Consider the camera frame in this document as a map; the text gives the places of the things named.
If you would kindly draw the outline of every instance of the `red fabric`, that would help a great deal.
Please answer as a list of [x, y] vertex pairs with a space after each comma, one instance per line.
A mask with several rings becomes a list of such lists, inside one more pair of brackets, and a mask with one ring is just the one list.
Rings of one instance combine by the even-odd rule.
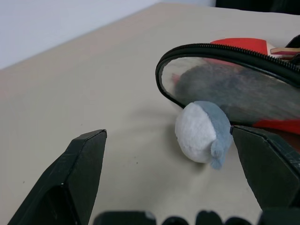
[[268, 55], [267, 42], [262, 39], [238, 37], [238, 38], [226, 38], [226, 39], [216, 40], [216, 41], [212, 41], [211, 43], [219, 44], [219, 45], [229, 45], [238, 48], [245, 48], [248, 50], [259, 52], [261, 54]]
[[300, 120], [261, 120], [254, 128], [271, 128], [300, 135]]

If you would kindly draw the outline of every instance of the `gray and white plush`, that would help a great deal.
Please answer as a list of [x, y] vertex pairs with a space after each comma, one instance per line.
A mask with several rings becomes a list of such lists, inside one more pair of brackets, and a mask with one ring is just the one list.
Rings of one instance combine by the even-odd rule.
[[189, 159], [220, 169], [233, 142], [230, 126], [216, 104], [196, 101], [188, 104], [176, 119], [175, 134]]

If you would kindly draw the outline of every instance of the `black object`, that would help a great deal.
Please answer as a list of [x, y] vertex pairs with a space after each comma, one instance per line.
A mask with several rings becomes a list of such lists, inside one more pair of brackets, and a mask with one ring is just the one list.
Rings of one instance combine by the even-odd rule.
[[290, 63], [299, 66], [300, 65], [300, 53], [296, 54], [291, 60]]
[[262, 209], [300, 207], [300, 154], [277, 134], [232, 128], [248, 184]]
[[[265, 210], [257, 225], [299, 225], [299, 209], [268, 209]], [[148, 212], [105, 212], [94, 221], [94, 225], [156, 225], [155, 218]], [[180, 217], [167, 218], [162, 225], [188, 225]], [[196, 217], [195, 225], [251, 225], [248, 221], [232, 217], [224, 223], [213, 211], [201, 211]]]
[[294, 37], [287, 45], [286, 48], [300, 48], [300, 35]]
[[8, 225], [87, 225], [99, 186], [106, 131], [83, 134], [38, 179]]
[[300, 2], [298, 0], [216, 0], [216, 7], [257, 12], [300, 14]]

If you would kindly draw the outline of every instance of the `gray plush fabric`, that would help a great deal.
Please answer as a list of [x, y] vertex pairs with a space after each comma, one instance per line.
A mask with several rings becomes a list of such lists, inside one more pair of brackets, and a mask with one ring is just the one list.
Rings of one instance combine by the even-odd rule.
[[210, 164], [214, 169], [220, 169], [233, 142], [233, 137], [230, 134], [230, 122], [225, 113], [216, 104], [205, 101], [196, 101], [194, 103], [208, 114], [215, 129], [216, 140], [211, 145], [212, 161]]
[[213, 102], [236, 123], [300, 119], [299, 89], [238, 65], [208, 62], [186, 71], [175, 85], [174, 98], [184, 105]]

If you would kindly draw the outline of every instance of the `reflected plush toy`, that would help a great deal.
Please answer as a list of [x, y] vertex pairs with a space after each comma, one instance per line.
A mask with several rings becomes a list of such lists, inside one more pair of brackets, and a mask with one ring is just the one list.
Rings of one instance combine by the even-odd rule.
[[230, 126], [216, 104], [196, 101], [188, 104], [176, 119], [175, 134], [189, 159], [220, 169], [233, 142]]

